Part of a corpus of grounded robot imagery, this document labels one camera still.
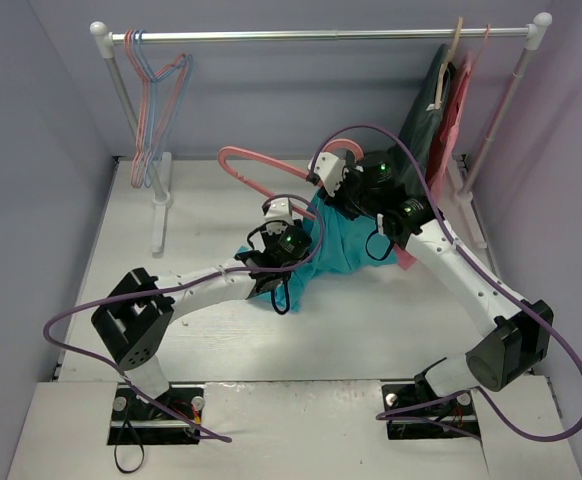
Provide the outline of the teal t shirt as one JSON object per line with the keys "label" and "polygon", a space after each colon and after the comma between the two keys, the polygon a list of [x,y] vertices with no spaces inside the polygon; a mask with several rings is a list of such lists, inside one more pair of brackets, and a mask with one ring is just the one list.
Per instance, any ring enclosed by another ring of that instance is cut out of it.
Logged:
{"label": "teal t shirt", "polygon": [[320,213],[326,232],[318,253],[310,262],[290,273],[287,287],[279,286],[274,292],[258,295],[257,300],[270,301],[276,313],[300,310],[300,301],[307,285],[323,274],[352,274],[365,267],[398,265],[396,253],[389,241],[375,231],[376,224],[367,217],[348,220],[327,206],[318,194],[311,204]]}

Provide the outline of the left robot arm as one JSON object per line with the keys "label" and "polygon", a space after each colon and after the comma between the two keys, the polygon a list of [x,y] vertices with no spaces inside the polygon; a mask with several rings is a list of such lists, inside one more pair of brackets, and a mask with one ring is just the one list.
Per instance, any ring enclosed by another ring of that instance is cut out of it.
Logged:
{"label": "left robot arm", "polygon": [[227,301],[269,296],[288,289],[289,268],[309,256],[311,237],[296,220],[268,221],[259,233],[264,248],[250,247],[223,264],[187,275],[152,276],[129,271],[110,295],[140,293],[137,299],[98,307],[91,323],[126,379],[151,399],[170,389],[157,351],[168,327],[190,313]]}

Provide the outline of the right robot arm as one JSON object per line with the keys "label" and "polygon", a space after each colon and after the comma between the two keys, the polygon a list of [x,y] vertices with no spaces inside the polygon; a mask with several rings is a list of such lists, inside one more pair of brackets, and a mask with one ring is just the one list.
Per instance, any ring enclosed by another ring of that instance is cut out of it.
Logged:
{"label": "right robot arm", "polygon": [[416,379],[419,388],[437,397],[477,386],[498,392],[545,358],[550,335],[536,320],[551,323],[551,308],[542,300],[529,303],[485,270],[426,196],[406,192],[388,155],[353,162],[323,152],[315,172],[326,205],[349,220],[370,219],[374,233],[426,266],[482,338],[468,352],[428,367]]}

